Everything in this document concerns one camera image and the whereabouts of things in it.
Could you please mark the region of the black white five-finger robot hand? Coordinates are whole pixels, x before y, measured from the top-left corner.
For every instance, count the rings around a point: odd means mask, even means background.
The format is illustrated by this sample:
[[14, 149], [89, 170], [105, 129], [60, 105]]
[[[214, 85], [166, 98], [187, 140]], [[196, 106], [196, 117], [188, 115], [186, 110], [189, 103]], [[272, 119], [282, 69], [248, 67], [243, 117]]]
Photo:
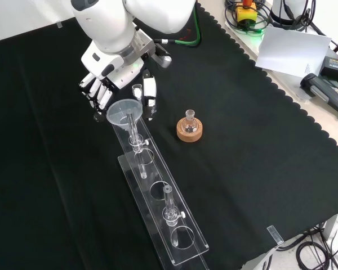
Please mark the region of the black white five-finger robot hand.
[[154, 75], [144, 68], [144, 61], [149, 58], [160, 60], [160, 50], [152, 41], [148, 44], [139, 43], [130, 49], [129, 55], [123, 57], [105, 54], [94, 43], [90, 44], [82, 57], [89, 73], [81, 80], [79, 88], [94, 109], [95, 121], [104, 120], [114, 97], [139, 75], [143, 77], [143, 89], [134, 89], [134, 99], [143, 104], [146, 119], [154, 118], [157, 111], [157, 86]]

